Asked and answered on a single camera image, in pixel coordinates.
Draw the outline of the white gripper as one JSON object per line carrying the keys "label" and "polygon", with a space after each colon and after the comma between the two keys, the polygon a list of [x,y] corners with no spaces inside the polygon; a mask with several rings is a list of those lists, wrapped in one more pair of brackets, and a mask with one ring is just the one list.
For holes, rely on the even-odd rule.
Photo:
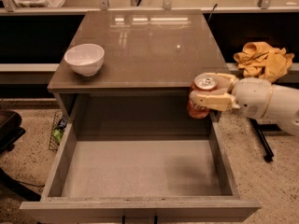
{"label": "white gripper", "polygon": [[217,89],[223,91],[211,91],[208,95],[192,93],[189,94],[189,99],[217,111],[236,108],[239,115],[250,119],[259,119],[263,115],[272,87],[269,81],[255,77],[238,81],[235,75],[225,73],[207,73],[207,75],[217,82]]}

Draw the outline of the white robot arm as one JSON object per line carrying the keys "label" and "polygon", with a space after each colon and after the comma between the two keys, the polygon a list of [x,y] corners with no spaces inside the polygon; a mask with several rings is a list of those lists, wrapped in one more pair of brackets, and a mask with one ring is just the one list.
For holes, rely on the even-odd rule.
{"label": "white robot arm", "polygon": [[238,79],[223,73],[198,75],[189,94],[189,108],[217,111],[236,109],[250,119],[270,119],[285,133],[299,135],[299,90],[266,79]]}

